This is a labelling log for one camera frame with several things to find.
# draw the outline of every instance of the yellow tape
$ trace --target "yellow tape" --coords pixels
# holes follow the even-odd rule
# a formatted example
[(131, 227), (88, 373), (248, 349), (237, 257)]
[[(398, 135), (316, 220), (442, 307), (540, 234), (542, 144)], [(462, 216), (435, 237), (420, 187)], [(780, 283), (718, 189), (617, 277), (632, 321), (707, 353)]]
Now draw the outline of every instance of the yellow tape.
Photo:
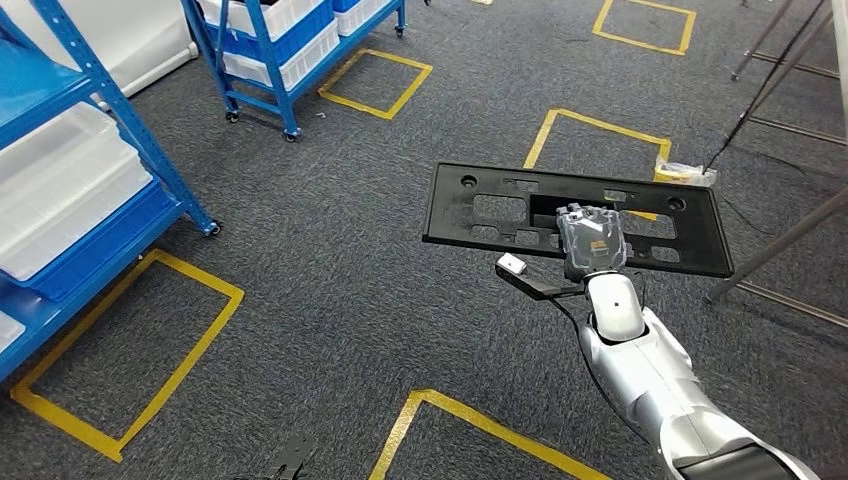
[[(530, 147), (530, 152), (527, 153), (527, 158), (524, 160), (524, 168), (530, 169), (536, 166), (536, 162), (539, 160), (539, 154), (542, 153), (542, 147), (545, 145), (545, 142), (548, 139), (548, 135), (551, 133), (551, 128), (553, 128), (554, 121), (559, 115), (568, 118), (573, 118), (574, 120), (583, 123), (588, 123), (589, 125), (593, 125), (604, 130), (609, 130), (611, 132), (619, 133), (621, 135), (627, 135), (628, 137), (642, 140), (643, 142), (653, 143), (654, 145), (659, 146), (659, 152), (657, 153), (657, 155), (659, 156), (661, 161), (668, 161), (668, 157), (671, 153), (671, 140), (667, 138), (659, 138), (653, 135), (648, 135), (646, 133), (630, 130), (629, 128), (613, 125), (611, 123), (604, 122), (603, 120), (587, 117), (586, 115), (581, 115), (577, 112), (572, 112), (571, 110), (566, 110), (564, 108), (552, 108), (548, 110), (547, 115), (545, 115), (545, 120), (542, 122), (542, 126), (539, 128), (539, 133), (536, 135), (536, 141), (533, 142), (533, 146)], [(656, 169), (654, 169), (654, 181), (658, 181)], [(657, 215), (654, 213), (632, 213), (647, 218), (648, 220), (657, 219)]]
[[(374, 55), (375, 57), (381, 57), (387, 60), (391, 60), (393, 62), (409, 65), (410, 67), (415, 67), (421, 70), (418, 76), (415, 77), (415, 80), (412, 81), (412, 84), (407, 87), (406, 90), (404, 90), (400, 98), (398, 98), (397, 101), (395, 101), (394, 105), (392, 105), (388, 110), (380, 110), (378, 108), (359, 103), (355, 100), (341, 97), (329, 91), (330, 88), (332, 88), (333, 85), (335, 85), (336, 82), (339, 81), (342, 75), (344, 75), (348, 70), (350, 70), (350, 67), (352, 67), (353, 64), (356, 63), (357, 60), (359, 60), (359, 58), (362, 57), (362, 55), (365, 55), (366, 53), (369, 55)], [(344, 63), (344, 65), (342, 65), (332, 76), (330, 76), (330, 79), (327, 80), (327, 83), (325, 83), (321, 86), (321, 88), (318, 89), (318, 94), (332, 102), (336, 102), (347, 107), (355, 108), (356, 110), (359, 110), (361, 112), (370, 113), (371, 115), (380, 117), (385, 120), (391, 120), (395, 117), (395, 115), (397, 115), (400, 109), (403, 108), (404, 105), (406, 105), (406, 102), (409, 101), (410, 97), (412, 97), (415, 91), (418, 90), (418, 87), (420, 87), (421, 84), (424, 83), (424, 80), (427, 78), (428, 75), (430, 75), (430, 72), (432, 71), (432, 65), (416, 62), (415, 60), (410, 60), (408, 58), (400, 57), (387, 52), (380, 52), (378, 50), (363, 48), (354, 53), (353, 56), (351, 56), (350, 59)]]
[[(116, 440), (105, 433), (97, 430), (95, 427), (75, 417), (67, 412), (62, 407), (50, 402), (44, 397), (33, 393), (30, 388), (33, 383), (38, 380), (44, 372), (50, 368), (58, 358), (76, 342), (79, 337), (91, 327), (94, 321), (103, 314), (122, 294), (126, 289), (154, 262), (159, 261), (172, 269), (186, 275), (187, 277), (196, 280), (213, 290), (216, 290), (227, 297), (229, 301), (221, 313), (212, 322), (212, 325), (204, 332), (200, 340), (195, 344), (191, 351), (186, 355), (180, 365), (171, 374), (165, 385), (153, 396), (150, 403), (144, 408), (141, 414), (130, 425), (127, 432)], [(49, 423), (65, 431), (69, 435), (75, 437), (79, 441), (85, 443), (89, 447), (97, 450), (103, 455), (109, 457), (115, 462), (121, 462), (121, 449), (126, 446), (130, 440), (135, 437), (141, 429), (147, 425), (150, 420), (159, 412), (168, 398), (174, 393), (183, 379), (188, 375), (189, 371), (197, 363), (197, 360), (203, 355), (203, 352), (209, 348), (209, 345), (218, 335), (224, 325), (227, 324), (232, 317), (236, 308), (238, 308), (244, 291), (235, 287), (209, 273), (200, 270), (199, 268), (190, 265), (174, 256), (171, 256), (159, 249), (150, 251), (132, 270), (122, 278), (115, 287), (98, 303), (80, 323), (71, 330), (65, 338), (63, 338), (56, 347), (53, 348), (38, 364), (29, 371), (14, 387), (12, 387), (11, 397), (27, 408), (34, 414), (47, 420)]]
[(686, 15), (686, 23), (683, 25), (683, 34), (680, 39), (680, 45), (674, 48), (666, 48), (659, 47), (657, 45), (651, 45), (650, 43), (640, 42), (638, 40), (633, 40), (632, 38), (622, 37), (619, 35), (614, 35), (612, 33), (607, 33), (603, 31), (604, 22), (607, 19), (607, 15), (609, 15), (610, 7), (612, 7), (612, 3), (615, 0), (605, 0), (604, 4), (601, 6), (601, 11), (598, 13), (598, 18), (595, 19), (595, 25), (592, 27), (592, 33), (595, 35), (609, 38), (610, 40), (616, 40), (619, 42), (624, 42), (630, 45), (635, 45), (637, 47), (647, 48), (649, 50), (655, 50), (657, 52), (668, 53), (669, 55), (685, 55), (686, 50), (689, 49), (689, 42), (692, 38), (692, 30), (695, 28), (695, 16), (696, 12), (692, 10), (686, 10), (685, 8), (677, 8), (669, 5), (662, 5), (659, 3), (648, 2), (645, 0), (627, 0), (632, 3), (637, 3), (639, 5), (646, 5), (649, 7), (660, 8), (662, 10), (669, 10), (676, 13), (681, 13)]
[(404, 403), (392, 431), (389, 433), (389, 438), (386, 440), (383, 451), (377, 459), (374, 470), (368, 477), (369, 480), (385, 479), (395, 453), (397, 453), (397, 449), (400, 447), (404, 436), (406, 436), (409, 426), (415, 418), (415, 414), (422, 402), (427, 402), (458, 418), (461, 418), (480, 430), (500, 438), (510, 445), (513, 445), (514, 447), (517, 447), (579, 479), (601, 480), (609, 478), (597, 470), (574, 460), (568, 455), (558, 452), (546, 445), (542, 445), (541, 443), (527, 438), (524, 435), (516, 433), (482, 413), (477, 412), (473, 408), (435, 390), (413, 390), (409, 394), (409, 398), (407, 398), (406, 403)]

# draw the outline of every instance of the white storage box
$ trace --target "white storage box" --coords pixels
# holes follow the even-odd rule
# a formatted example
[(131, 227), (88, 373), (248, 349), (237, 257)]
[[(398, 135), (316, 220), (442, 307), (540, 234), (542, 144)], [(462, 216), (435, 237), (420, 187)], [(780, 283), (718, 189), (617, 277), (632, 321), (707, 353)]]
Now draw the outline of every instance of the white storage box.
[(94, 107), (41, 125), (0, 151), (0, 270), (28, 280), (152, 179)]
[[(260, 5), (271, 41), (280, 38), (322, 1), (278, 0), (273, 5)], [(215, 26), (221, 24), (221, 0), (200, 0), (200, 8), (203, 10), (203, 16), (208, 23)], [(248, 35), (256, 36), (250, 15), (247, 13), (247, 6), (241, 2), (230, 0), (227, 10), (227, 26)]]
[(346, 12), (335, 12), (339, 22), (339, 35), (353, 35), (359, 27), (374, 16), (381, 8), (389, 4), (389, 0), (361, 0)]
[[(321, 33), (315, 36), (305, 47), (290, 58), (280, 67), (283, 76), (283, 84), (286, 91), (291, 91), (303, 80), (313, 68), (317, 67), (321, 60), (327, 57), (339, 45), (339, 36), (336, 34), (336, 20), (327, 25)], [(227, 73), (240, 78), (247, 78), (271, 86), (271, 78), (268, 69), (259, 60), (224, 52), (224, 65)]]
[(14, 318), (0, 312), (0, 352), (24, 333), (26, 327)]

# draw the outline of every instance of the black object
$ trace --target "black object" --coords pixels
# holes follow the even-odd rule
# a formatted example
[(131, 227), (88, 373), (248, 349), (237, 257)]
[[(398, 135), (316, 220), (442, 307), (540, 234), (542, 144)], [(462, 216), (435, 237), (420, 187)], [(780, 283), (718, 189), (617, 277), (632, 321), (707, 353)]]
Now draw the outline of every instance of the black object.
[(798, 477), (777, 457), (759, 445), (711, 458), (680, 469), (686, 480), (797, 480)]
[(274, 457), (271, 465), (263, 474), (271, 480), (296, 480), (303, 464), (315, 451), (317, 439), (306, 433), (294, 434), (283, 446), (283, 450)]
[[(511, 221), (474, 214), (477, 195), (524, 200), (524, 219)], [(665, 183), (615, 180), (454, 163), (436, 165), (423, 240), (461, 247), (562, 258), (556, 209), (569, 203), (615, 210), (651, 212), (670, 217), (676, 238), (624, 234), (633, 256), (627, 265), (667, 272), (726, 278), (733, 264), (712, 190)], [(494, 227), (482, 238), (475, 227)], [(535, 232), (535, 245), (518, 244), (520, 231)], [(676, 250), (680, 261), (663, 261), (652, 249)]]
[(582, 284), (576, 287), (557, 287), (528, 277), (527, 274), (516, 275), (500, 265), (495, 265), (495, 273), (501, 279), (505, 280), (506, 283), (521, 290), (522, 293), (536, 301), (575, 297), (586, 293), (586, 289)]

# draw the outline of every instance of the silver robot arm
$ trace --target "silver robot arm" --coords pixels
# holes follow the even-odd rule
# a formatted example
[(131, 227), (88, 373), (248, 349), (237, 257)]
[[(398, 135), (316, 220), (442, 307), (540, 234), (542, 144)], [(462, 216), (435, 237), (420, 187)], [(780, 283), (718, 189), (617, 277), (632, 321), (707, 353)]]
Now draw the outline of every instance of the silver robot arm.
[[(552, 301), (574, 321), (596, 384), (622, 419), (644, 433), (666, 478), (818, 479), (798, 459), (757, 438), (707, 398), (689, 354), (654, 312), (640, 305), (630, 279), (619, 273), (627, 246), (618, 215), (577, 204), (557, 210), (565, 276), (585, 290), (532, 280), (525, 275), (526, 264), (510, 254), (495, 270), (532, 298)], [(592, 313), (578, 324), (554, 298), (583, 294)]]
[(645, 433), (667, 478), (818, 478), (707, 398), (686, 350), (654, 312), (640, 307), (630, 279), (596, 274), (586, 293), (593, 313), (578, 331), (587, 364), (615, 407)]

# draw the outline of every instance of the mounting hole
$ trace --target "mounting hole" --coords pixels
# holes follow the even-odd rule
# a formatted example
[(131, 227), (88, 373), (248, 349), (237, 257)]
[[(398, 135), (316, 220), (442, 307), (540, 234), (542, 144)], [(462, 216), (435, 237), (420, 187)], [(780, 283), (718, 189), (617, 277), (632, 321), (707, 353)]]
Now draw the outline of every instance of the mounting hole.
[(462, 177), (459, 183), (461, 183), (465, 188), (474, 188), (477, 186), (477, 179), (471, 175), (466, 175)]
[(683, 201), (680, 197), (671, 197), (668, 199), (668, 207), (672, 210), (685, 210), (686, 202)]

